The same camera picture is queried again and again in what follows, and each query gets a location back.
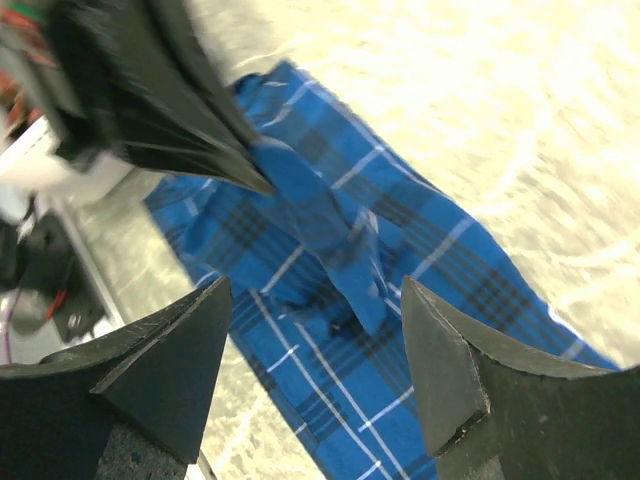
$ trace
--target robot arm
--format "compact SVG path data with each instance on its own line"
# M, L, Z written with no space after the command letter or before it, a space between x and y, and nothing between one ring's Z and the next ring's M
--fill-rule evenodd
M101 150L137 167L220 178L269 193L257 133L175 0L21 0L0 40L82 171Z

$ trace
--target black plastic piece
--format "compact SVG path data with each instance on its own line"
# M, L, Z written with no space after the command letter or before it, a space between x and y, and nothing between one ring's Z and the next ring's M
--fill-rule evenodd
M589 367L528 347L412 279L404 337L441 480L634 480L640 367Z
M16 287L24 272L24 262L17 227L0 219L0 291Z
M248 150L259 135L199 45L182 2L48 0L39 11L62 74L47 82L39 75L45 67L28 61L18 73L45 116L51 111L59 155L81 169L98 149L110 149L141 168L272 191ZM56 94L62 90L71 93ZM56 102L67 97L80 114Z
M221 279L39 365L0 367L0 478L184 476L198 459L231 306Z
M64 342L89 332L104 317L104 307L60 220L53 214L43 215L20 247L25 270L18 287L35 290L51 303L64 292L64 301L52 312Z

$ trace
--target plaid fabric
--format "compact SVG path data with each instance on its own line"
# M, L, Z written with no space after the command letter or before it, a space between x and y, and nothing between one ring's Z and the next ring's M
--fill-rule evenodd
M193 281L233 281L231 337L330 479L435 479L418 424L400 285L418 279L529 345L615 368L557 320L473 218L288 62L236 100L264 136L265 198L166 177L153 218Z

